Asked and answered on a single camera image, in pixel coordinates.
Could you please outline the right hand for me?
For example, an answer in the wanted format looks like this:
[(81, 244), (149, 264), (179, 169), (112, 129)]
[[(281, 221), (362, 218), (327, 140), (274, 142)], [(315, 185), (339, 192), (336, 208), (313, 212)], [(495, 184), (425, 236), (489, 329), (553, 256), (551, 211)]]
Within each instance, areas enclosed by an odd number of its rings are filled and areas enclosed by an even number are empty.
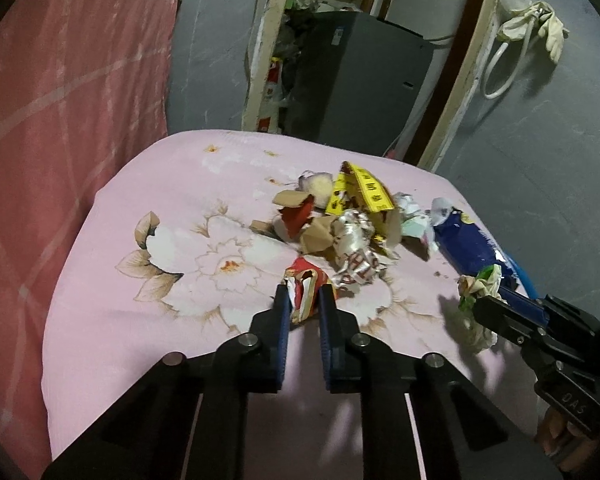
[(598, 447), (597, 441), (589, 439), (554, 408), (548, 408), (545, 412), (534, 442), (562, 472), (581, 469)]

